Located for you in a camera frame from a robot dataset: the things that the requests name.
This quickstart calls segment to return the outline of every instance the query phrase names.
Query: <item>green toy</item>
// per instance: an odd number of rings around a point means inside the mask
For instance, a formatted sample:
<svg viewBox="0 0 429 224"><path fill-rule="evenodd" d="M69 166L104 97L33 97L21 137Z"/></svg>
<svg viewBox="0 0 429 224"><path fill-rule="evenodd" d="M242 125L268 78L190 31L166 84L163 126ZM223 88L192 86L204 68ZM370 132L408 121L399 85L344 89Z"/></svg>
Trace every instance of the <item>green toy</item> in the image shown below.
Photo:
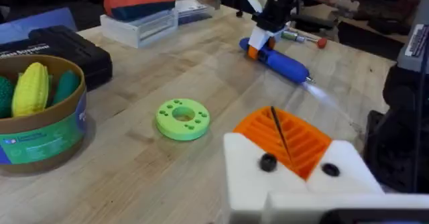
<svg viewBox="0 0 429 224"><path fill-rule="evenodd" d="M65 73L63 73L60 77L60 81L58 82L58 87L56 89L52 105L65 100L67 97L73 94L79 87L79 84L79 76L77 76L73 71L67 70Z"/></svg>
<svg viewBox="0 0 429 224"><path fill-rule="evenodd" d="M14 88L10 80L0 76L0 118L11 116Z"/></svg>
<svg viewBox="0 0 429 224"><path fill-rule="evenodd" d="M200 103L190 99L166 101L156 113L156 126L165 136L179 141L193 140L204 135L210 114Z"/></svg>

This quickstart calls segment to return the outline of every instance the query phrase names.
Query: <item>black screw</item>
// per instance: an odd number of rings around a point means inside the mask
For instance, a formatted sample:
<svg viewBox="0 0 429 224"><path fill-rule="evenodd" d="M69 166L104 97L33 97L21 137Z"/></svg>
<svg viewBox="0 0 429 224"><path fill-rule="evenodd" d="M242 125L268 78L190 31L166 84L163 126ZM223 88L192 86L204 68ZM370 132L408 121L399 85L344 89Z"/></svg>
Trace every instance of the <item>black screw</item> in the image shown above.
<svg viewBox="0 0 429 224"><path fill-rule="evenodd" d="M236 12L235 16L243 17L243 12L240 10L240 11Z"/></svg>
<svg viewBox="0 0 429 224"><path fill-rule="evenodd" d="M273 172L277 168L277 158L270 153L265 153L259 161L259 167L265 172Z"/></svg>
<svg viewBox="0 0 429 224"><path fill-rule="evenodd" d="M338 177L340 176L340 169L338 169L338 167L336 167L336 165L334 164L323 164L322 165L322 170L325 174L332 176L332 177Z"/></svg>

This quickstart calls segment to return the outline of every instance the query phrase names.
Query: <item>wooden table surface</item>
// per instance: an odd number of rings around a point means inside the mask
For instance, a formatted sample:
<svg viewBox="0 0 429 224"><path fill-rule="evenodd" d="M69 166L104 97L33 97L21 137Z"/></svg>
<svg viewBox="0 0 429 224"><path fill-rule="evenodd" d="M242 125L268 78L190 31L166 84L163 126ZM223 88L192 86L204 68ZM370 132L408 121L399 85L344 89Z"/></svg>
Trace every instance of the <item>wooden table surface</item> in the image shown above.
<svg viewBox="0 0 429 224"><path fill-rule="evenodd" d="M324 104L244 57L238 43L254 25L250 15L240 19L224 7L212 19L181 26L140 50L104 38L99 28L81 32L111 54L114 77L88 94L89 131L73 159L42 174L2 173L0 223L215 221L223 134L267 105L361 149L368 112L387 109L381 92L393 63L334 42L324 50L312 43L278 43L276 49L305 64L332 97ZM156 110L173 98L206 106L212 117L206 135L175 142L158 132Z"/></svg>

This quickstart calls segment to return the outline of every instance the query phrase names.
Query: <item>black plastic case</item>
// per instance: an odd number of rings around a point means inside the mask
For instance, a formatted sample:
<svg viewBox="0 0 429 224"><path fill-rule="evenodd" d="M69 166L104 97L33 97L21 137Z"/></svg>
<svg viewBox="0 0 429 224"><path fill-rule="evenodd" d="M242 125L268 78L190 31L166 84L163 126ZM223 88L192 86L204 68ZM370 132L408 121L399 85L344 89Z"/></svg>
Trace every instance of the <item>black plastic case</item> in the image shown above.
<svg viewBox="0 0 429 224"><path fill-rule="evenodd" d="M23 54L47 54L65 58L82 68L89 91L112 78L113 66L109 53L67 27L33 30L28 38L0 45L0 58Z"/></svg>

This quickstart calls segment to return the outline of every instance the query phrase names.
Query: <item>white box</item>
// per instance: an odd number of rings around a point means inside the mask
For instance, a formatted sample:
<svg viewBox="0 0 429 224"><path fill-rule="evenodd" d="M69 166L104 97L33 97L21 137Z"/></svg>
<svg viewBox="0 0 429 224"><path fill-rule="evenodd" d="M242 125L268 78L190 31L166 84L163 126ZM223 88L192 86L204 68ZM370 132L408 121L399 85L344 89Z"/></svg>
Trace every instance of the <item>white box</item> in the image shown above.
<svg viewBox="0 0 429 224"><path fill-rule="evenodd" d="M104 36L134 48L141 48L176 31L178 12L176 9L165 10L130 22L102 15L100 22Z"/></svg>

